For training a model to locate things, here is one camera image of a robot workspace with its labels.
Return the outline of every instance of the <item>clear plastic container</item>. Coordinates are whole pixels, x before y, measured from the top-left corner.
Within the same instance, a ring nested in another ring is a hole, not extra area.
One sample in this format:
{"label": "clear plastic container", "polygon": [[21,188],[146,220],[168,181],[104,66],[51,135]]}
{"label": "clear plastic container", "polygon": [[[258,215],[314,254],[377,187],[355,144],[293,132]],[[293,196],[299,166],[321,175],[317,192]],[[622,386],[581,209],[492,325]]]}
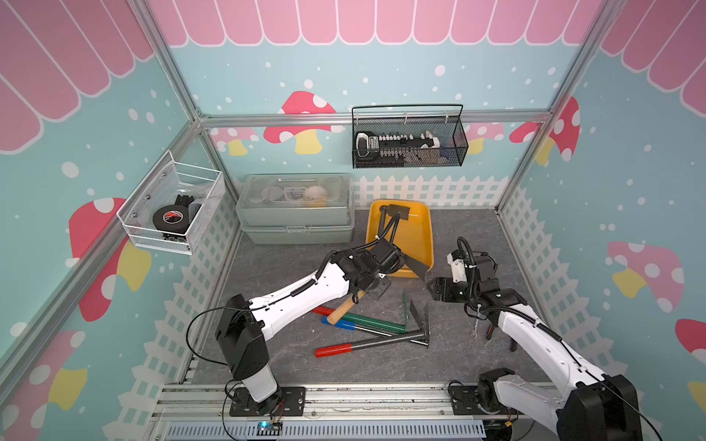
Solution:
{"label": "clear plastic container", "polygon": [[346,174],[253,175],[236,206],[255,243],[344,243],[353,235],[351,178]]}

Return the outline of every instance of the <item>yellow tray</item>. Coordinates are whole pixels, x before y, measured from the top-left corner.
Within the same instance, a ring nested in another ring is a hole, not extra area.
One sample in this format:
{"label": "yellow tray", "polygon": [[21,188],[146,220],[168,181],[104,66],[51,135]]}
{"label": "yellow tray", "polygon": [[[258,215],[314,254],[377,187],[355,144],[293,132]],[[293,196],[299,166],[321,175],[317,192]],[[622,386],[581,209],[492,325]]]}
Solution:
{"label": "yellow tray", "polygon": [[[368,231],[366,243],[375,240],[380,225],[380,207],[383,205],[400,205],[409,208],[409,219],[400,220],[395,234],[395,245],[400,247],[404,254],[407,254],[419,262],[428,265],[431,269],[434,266],[434,242],[431,234],[431,215],[429,207],[423,203],[411,200],[380,199],[376,200],[370,207],[368,215]],[[390,221],[387,216],[385,224]],[[392,229],[388,232],[386,239],[390,240]],[[415,278],[417,275],[405,265],[401,270],[390,274],[394,277]]]}

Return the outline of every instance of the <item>wire basket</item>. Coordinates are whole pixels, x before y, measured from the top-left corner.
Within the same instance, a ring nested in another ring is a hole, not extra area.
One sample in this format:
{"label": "wire basket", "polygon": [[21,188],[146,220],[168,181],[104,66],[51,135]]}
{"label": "wire basket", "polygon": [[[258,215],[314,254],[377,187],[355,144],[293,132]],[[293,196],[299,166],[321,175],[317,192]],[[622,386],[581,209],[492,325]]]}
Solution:
{"label": "wire basket", "polygon": [[[154,213],[174,205],[177,196],[198,189],[203,203],[191,220],[186,233],[165,233],[155,228]],[[175,162],[168,150],[127,201],[117,216],[133,245],[142,248],[192,254],[210,223],[223,195],[225,185],[221,172]]]}
{"label": "wire basket", "polygon": [[[462,110],[462,104],[353,107],[353,168],[461,166],[468,151]],[[359,133],[370,139],[365,148]]]}

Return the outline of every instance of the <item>white wire basket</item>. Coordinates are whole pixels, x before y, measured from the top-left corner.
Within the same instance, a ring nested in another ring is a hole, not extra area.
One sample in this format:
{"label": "white wire basket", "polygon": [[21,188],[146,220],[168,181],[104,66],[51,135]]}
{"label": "white wire basket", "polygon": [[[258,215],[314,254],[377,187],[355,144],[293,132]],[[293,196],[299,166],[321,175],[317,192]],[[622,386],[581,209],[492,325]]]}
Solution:
{"label": "white wire basket", "polygon": [[[173,205],[178,195],[190,194],[195,189],[205,194],[204,201],[186,233],[166,234],[156,229],[152,222],[154,213],[162,207]],[[117,216],[133,245],[190,255],[224,194],[225,185],[220,171],[176,162],[168,150],[120,207]]]}

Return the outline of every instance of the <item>wooden hammer handle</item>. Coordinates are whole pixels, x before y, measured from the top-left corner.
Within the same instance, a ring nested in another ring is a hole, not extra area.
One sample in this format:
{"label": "wooden hammer handle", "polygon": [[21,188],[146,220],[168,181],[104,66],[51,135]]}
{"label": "wooden hammer handle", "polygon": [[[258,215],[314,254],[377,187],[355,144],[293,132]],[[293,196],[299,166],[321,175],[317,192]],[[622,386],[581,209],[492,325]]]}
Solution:
{"label": "wooden hammer handle", "polygon": [[[364,295],[365,291],[358,291],[358,299],[363,298]],[[348,311],[350,311],[351,308],[353,308],[353,305],[355,305],[355,303],[353,303],[353,296],[350,296],[348,299],[346,299],[345,302],[341,304],[341,306],[339,306],[331,314],[329,314],[326,320],[328,320],[331,325],[335,325],[338,320],[341,320],[341,317],[343,317],[345,313],[347,313]]]}

